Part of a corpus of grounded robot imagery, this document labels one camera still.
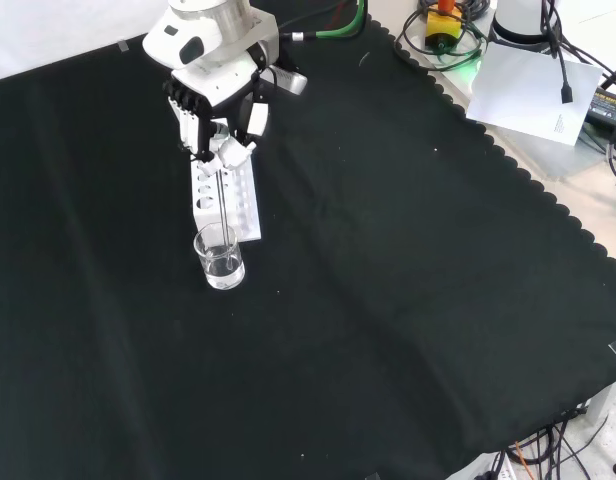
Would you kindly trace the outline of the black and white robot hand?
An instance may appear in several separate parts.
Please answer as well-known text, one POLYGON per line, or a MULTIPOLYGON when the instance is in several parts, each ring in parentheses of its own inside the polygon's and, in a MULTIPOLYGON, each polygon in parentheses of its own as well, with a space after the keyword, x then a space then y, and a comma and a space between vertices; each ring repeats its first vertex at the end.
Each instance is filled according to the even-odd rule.
POLYGON ((232 60, 197 61, 174 71, 164 84, 180 146, 204 178, 251 159, 269 119, 261 86, 268 68, 267 52, 257 42, 232 60))

